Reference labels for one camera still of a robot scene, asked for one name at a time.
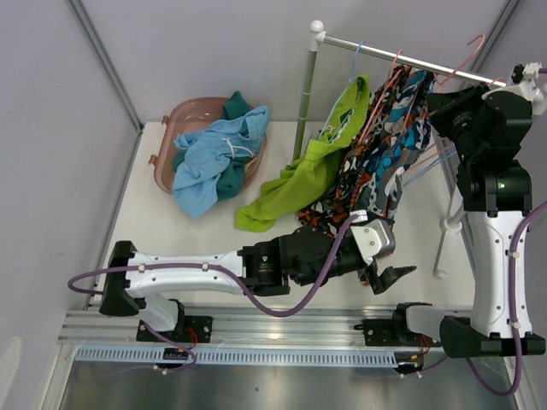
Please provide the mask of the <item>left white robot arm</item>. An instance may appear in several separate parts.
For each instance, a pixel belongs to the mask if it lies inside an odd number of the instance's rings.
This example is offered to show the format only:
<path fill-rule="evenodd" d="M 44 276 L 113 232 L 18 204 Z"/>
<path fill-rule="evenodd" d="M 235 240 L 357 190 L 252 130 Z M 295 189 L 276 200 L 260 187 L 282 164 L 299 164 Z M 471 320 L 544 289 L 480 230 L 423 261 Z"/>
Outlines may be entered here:
<path fill-rule="evenodd" d="M 213 291 L 247 296 L 263 313 L 286 318 L 302 311 L 329 279 L 359 272 L 375 295 L 392 287 L 415 266 L 389 266 L 377 260 L 393 250 L 392 234 L 379 223 L 357 226 L 328 237 L 314 226 L 225 254 L 160 257 L 119 241 L 111 255 L 99 311 L 137 317 L 169 342 L 185 333 L 184 307 L 168 292 Z"/>

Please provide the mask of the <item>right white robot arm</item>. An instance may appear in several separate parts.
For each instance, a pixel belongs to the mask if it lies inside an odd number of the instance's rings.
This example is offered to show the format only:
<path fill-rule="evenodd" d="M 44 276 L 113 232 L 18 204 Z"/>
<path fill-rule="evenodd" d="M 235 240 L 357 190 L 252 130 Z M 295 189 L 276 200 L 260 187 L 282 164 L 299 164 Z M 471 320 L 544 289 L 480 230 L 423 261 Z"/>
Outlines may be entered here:
<path fill-rule="evenodd" d="M 515 156 L 537 116 L 538 100 L 516 86 L 484 84 L 426 98 L 430 121 L 460 158 L 456 185 L 473 237 L 474 297 L 470 316 L 426 303 L 400 303 L 391 337 L 400 344 L 420 335 L 439 342 L 450 358 L 542 355 L 526 306 L 526 228 L 536 215 L 529 172 Z"/>

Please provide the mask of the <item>orange grey camouflage shorts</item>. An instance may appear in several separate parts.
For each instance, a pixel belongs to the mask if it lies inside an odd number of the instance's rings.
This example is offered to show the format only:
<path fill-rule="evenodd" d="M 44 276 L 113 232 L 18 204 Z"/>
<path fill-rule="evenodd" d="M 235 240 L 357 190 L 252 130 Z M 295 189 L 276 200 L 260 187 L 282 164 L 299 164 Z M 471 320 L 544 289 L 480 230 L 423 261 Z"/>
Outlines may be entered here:
<path fill-rule="evenodd" d="M 396 66 L 393 73 L 398 73 L 399 77 L 396 82 L 391 84 L 388 92 L 386 92 L 379 115 L 370 133 L 364 138 L 362 143 L 358 143 L 359 136 L 373 111 L 373 106 L 382 93 L 382 86 L 374 93 L 361 130 L 353 136 L 350 147 L 345 149 L 344 157 L 338 163 L 338 173 L 333 185 L 322 198 L 298 212 L 298 221 L 302 225 L 312 226 L 324 232 L 328 237 L 336 237 L 339 228 L 350 216 L 350 202 L 353 192 L 358 185 L 360 169 L 364 165 L 365 160 L 380 143 L 380 138 L 374 134 L 382 127 L 383 122 L 391 111 L 393 103 L 398 99 L 403 87 L 406 85 L 411 72 L 412 68 L 409 66 Z"/>

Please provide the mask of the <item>orange blue patterned shorts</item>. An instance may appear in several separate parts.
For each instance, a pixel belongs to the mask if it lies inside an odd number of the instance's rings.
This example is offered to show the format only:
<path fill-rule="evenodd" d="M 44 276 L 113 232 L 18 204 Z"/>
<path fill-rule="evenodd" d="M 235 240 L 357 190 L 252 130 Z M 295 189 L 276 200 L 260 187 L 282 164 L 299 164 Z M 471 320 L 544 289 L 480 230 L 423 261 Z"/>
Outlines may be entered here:
<path fill-rule="evenodd" d="M 360 169 L 351 211 L 365 210 L 369 217 L 394 225 L 403 194 L 403 174 L 431 142 L 426 96 L 432 91 L 432 81 L 432 73 L 412 70 L 382 127 L 374 134 L 380 143 Z"/>

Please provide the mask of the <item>light blue shorts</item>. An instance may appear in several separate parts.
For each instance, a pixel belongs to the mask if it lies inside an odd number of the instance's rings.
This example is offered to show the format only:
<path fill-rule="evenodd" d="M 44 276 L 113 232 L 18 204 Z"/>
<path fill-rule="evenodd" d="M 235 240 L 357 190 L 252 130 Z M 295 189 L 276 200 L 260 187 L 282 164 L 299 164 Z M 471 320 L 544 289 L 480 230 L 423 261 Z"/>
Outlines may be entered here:
<path fill-rule="evenodd" d="M 185 158 L 177 166 L 172 195 L 186 214 L 198 219 L 217 203 L 221 174 L 232 160 L 259 154 L 268 123 L 268 108 L 260 106 L 237 119 L 177 135 L 174 146 Z"/>

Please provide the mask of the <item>teal green shorts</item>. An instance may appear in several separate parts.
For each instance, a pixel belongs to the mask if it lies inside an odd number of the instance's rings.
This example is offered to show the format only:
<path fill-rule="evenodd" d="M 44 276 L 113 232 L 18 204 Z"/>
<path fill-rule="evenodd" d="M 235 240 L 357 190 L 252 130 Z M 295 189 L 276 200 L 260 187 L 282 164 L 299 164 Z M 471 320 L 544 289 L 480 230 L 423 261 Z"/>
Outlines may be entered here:
<path fill-rule="evenodd" d="M 251 111 L 251 106 L 243 98 L 239 91 L 235 91 L 222 106 L 219 120 L 234 120 Z M 177 149 L 172 159 L 171 168 L 176 172 L 177 166 L 184 160 L 185 153 Z M 243 188 L 245 166 L 253 158 L 236 158 L 230 162 L 226 171 L 221 174 L 217 183 L 218 201 L 224 201 L 235 197 Z"/>

